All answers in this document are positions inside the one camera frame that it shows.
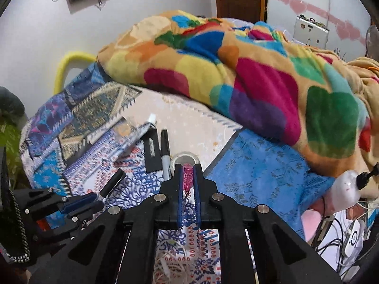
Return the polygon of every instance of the silver screw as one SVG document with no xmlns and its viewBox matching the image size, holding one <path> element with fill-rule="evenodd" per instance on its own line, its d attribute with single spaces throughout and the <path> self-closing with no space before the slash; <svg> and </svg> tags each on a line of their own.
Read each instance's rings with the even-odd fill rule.
<svg viewBox="0 0 379 284">
<path fill-rule="evenodd" d="M 224 199 L 224 195 L 222 193 L 216 192 L 212 194 L 212 198 L 215 201 L 222 201 Z"/>
<path fill-rule="evenodd" d="M 258 205 L 257 210 L 260 213 L 268 213 L 270 211 L 270 208 L 267 205 L 260 204 L 260 205 Z"/>
<path fill-rule="evenodd" d="M 156 200 L 157 202 L 163 202 L 165 199 L 166 199 L 166 196 L 162 193 L 158 193 L 154 195 L 154 200 Z"/>
<path fill-rule="evenodd" d="M 111 215 L 117 215 L 121 211 L 119 206 L 111 206 L 108 208 L 108 213 Z"/>
</svg>

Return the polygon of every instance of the white wall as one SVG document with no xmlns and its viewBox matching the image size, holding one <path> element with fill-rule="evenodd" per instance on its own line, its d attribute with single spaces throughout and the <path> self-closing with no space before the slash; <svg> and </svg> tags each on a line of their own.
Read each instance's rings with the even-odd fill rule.
<svg viewBox="0 0 379 284">
<path fill-rule="evenodd" d="M 12 0 L 0 17 L 0 85 L 31 117 L 53 93 L 56 67 L 73 50 L 96 54 L 141 19 L 181 9 L 211 16 L 211 0 Z M 71 80 L 79 69 L 69 72 Z"/>
<path fill-rule="evenodd" d="M 365 55 L 364 38 L 370 15 L 359 0 L 268 0 L 267 22 L 286 28 L 291 35 L 299 14 L 325 24 L 330 31 L 326 48 L 340 48 L 342 55 L 346 53 L 346 61 Z"/>
</svg>

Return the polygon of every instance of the white tape roll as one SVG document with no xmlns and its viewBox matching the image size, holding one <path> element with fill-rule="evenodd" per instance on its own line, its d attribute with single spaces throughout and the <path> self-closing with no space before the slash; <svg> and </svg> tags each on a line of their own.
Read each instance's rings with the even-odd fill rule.
<svg viewBox="0 0 379 284">
<path fill-rule="evenodd" d="M 192 152 L 189 152 L 189 151 L 184 151 L 184 152 L 180 152 L 178 154 L 176 154 L 175 156 L 173 156 L 173 158 L 171 159 L 171 163 L 170 163 L 170 170 L 171 170 L 171 174 L 174 175 L 174 171 L 175 171 L 175 165 L 176 164 L 190 164 L 190 165 L 195 165 L 196 163 L 200 163 L 200 160 L 199 158 Z"/>
</svg>

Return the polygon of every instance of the pen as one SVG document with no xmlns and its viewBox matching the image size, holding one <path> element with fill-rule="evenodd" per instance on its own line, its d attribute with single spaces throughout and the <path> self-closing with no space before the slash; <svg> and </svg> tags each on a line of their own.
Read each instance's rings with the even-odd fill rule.
<svg viewBox="0 0 379 284">
<path fill-rule="evenodd" d="M 163 167 L 163 180 L 170 179 L 170 146 L 168 144 L 168 132 L 167 129 L 161 131 L 161 157 Z"/>
</svg>

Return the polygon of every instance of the white power adapter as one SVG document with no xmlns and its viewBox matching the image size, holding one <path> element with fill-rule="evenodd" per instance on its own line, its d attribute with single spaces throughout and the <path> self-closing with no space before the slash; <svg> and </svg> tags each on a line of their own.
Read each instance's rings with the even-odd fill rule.
<svg viewBox="0 0 379 284">
<path fill-rule="evenodd" d="M 355 220 L 353 223 L 350 224 L 350 227 L 347 230 L 347 235 L 346 235 L 345 242 L 342 248 L 342 254 L 345 257 L 350 257 L 350 255 L 353 253 L 355 246 L 357 244 L 358 238 L 359 238 L 360 228 L 361 228 L 361 225 L 359 224 L 358 220 Z"/>
</svg>

